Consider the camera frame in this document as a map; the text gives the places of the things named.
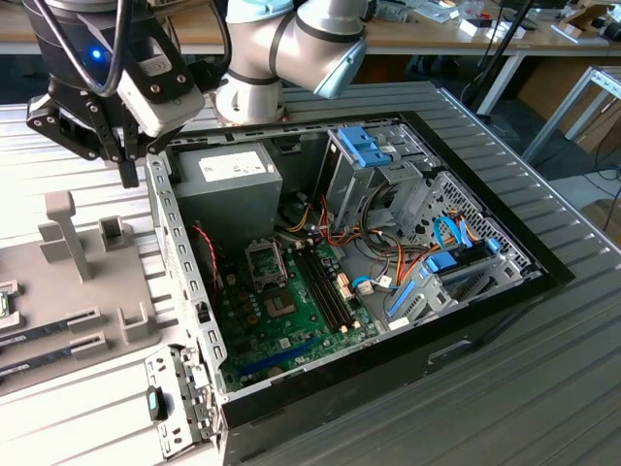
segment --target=table leg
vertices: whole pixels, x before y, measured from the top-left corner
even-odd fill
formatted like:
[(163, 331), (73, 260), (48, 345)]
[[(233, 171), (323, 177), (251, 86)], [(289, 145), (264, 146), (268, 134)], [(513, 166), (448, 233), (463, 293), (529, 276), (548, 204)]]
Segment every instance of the table leg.
[(535, 136), (533, 142), (526, 148), (526, 150), (524, 150), (522, 158), (525, 161), (531, 161), (535, 157), (539, 149), (541, 149), (541, 147), (547, 142), (554, 130), (561, 123), (563, 117), (567, 114), (573, 104), (580, 98), (580, 96), (589, 86), (589, 84), (591, 83), (591, 78), (593, 77), (593, 73), (595, 73), (595, 70), (591, 67), (586, 70), (586, 72), (582, 75), (582, 78), (580, 78), (577, 84), (573, 87), (565, 100), (561, 102), (559, 108), (556, 109), (556, 112), (552, 114), (552, 116), (543, 126), (538, 135)]
[(565, 133), (565, 137), (570, 141), (575, 139), (575, 137), (582, 132), (582, 130), (586, 126), (586, 123), (591, 121), (593, 115), (600, 109), (605, 99), (607, 99), (609, 95), (610, 93), (607, 90), (603, 89), (602, 92), (600, 92), (600, 94), (595, 99), (593, 99), (593, 102), (591, 102), (589, 108), (584, 111), (584, 113), (575, 121), (573, 126), (568, 130), (568, 132)]
[(492, 109), (498, 102), (498, 99), (501, 98), (501, 95), (503, 95), (503, 92), (505, 92), (508, 82), (511, 81), (511, 78), (513, 78), (513, 75), (519, 68), (523, 59), (524, 56), (521, 54), (512, 55), (507, 59), (503, 69), (476, 111), (477, 115), (489, 115), (492, 112)]

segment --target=ventilation grille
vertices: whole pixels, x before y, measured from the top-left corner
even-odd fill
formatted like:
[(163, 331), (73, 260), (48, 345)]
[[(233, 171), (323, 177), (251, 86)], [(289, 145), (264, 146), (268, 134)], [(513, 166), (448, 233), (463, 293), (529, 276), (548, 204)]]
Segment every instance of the ventilation grille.
[[(528, 260), (495, 225), (494, 221), (483, 217), (475, 203), (469, 199), (455, 182), (446, 174), (441, 173), (429, 187), (427, 196), (417, 212), (411, 212), (408, 207), (401, 215), (401, 224), (404, 226), (405, 239), (410, 244), (430, 246), (436, 244), (434, 222), (439, 216), (447, 216), (449, 212), (461, 212), (473, 233), (479, 239), (495, 238), (501, 245), (501, 252), (524, 268), (531, 262)], [(411, 204), (421, 202), (415, 195), (410, 198)], [(449, 236), (449, 228), (442, 223), (440, 232), (444, 238)]]

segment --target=ram slot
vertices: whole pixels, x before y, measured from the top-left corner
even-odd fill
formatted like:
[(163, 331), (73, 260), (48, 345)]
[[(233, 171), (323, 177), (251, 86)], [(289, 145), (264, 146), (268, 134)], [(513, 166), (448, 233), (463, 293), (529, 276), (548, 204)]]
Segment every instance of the ram slot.
[(304, 250), (294, 253), (293, 258), (330, 331), (334, 333), (342, 326), (351, 325), (353, 319), (326, 276), (318, 257), (313, 252)]

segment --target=blue latch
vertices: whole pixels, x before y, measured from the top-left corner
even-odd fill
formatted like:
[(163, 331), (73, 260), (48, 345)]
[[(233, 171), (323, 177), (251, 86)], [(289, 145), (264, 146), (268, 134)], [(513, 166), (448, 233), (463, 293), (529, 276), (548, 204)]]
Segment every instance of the blue latch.
[(392, 163), (392, 158), (382, 152), (374, 139), (360, 126), (341, 128), (339, 136), (351, 153), (358, 158), (362, 168)]
[(425, 260), (425, 263), (427, 264), (427, 267), (429, 267), (429, 270), (431, 270), (434, 274), (457, 265), (457, 262), (447, 250), (428, 257), (427, 260)]
[(493, 253), (496, 253), (501, 250), (501, 244), (495, 238), (489, 238), (487, 240), (487, 248), (489, 248), (489, 250)]
[(390, 317), (392, 317), (397, 313), (397, 311), (399, 311), (399, 308), (401, 308), (401, 306), (404, 304), (404, 301), (406, 301), (409, 294), (412, 293), (415, 288), (416, 282), (410, 281), (408, 283), (408, 286), (406, 286), (406, 289), (404, 289), (404, 292), (401, 293), (401, 296), (399, 296), (399, 299), (395, 302), (395, 304), (392, 305), (392, 308), (390, 308), (390, 310), (388, 311), (388, 315)]

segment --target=slotted metal surface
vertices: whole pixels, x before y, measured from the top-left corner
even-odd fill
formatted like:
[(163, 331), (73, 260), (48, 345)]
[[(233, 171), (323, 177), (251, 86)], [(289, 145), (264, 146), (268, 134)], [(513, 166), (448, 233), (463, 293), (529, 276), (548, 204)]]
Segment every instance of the slotted metal surface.
[[(351, 87), (336, 101), (287, 92), (294, 120), (416, 110), (571, 268), (576, 279), (498, 340), (435, 375), (257, 458), (254, 465), (617, 464), (621, 453), (620, 253), (516, 156), (429, 83)], [(0, 247), (38, 239), (42, 194), (73, 190), (76, 223), (110, 212), (139, 233), (164, 343), (180, 337), (144, 187), (31, 133), (0, 108)], [(190, 129), (215, 127), (205, 109)], [(140, 170), (141, 179), (144, 172)], [(0, 398), (3, 464), (161, 462), (143, 391), (156, 347)], [(215, 464), (204, 447), (178, 464)]]

